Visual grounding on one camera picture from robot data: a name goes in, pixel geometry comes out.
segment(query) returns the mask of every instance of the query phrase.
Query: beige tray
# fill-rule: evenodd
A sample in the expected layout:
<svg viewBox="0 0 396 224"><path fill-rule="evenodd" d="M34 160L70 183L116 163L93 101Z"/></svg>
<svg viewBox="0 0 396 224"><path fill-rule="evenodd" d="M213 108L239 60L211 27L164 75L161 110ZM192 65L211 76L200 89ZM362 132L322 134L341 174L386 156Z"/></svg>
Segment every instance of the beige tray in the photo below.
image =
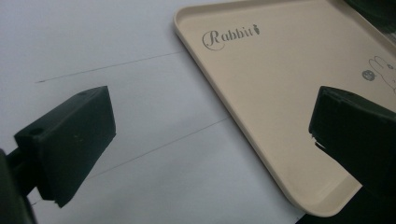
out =
<svg viewBox="0 0 396 224"><path fill-rule="evenodd" d="M395 46L343 1L185 7L175 25L288 199L312 215L338 213L361 184L308 132L318 89L396 111Z"/></svg>

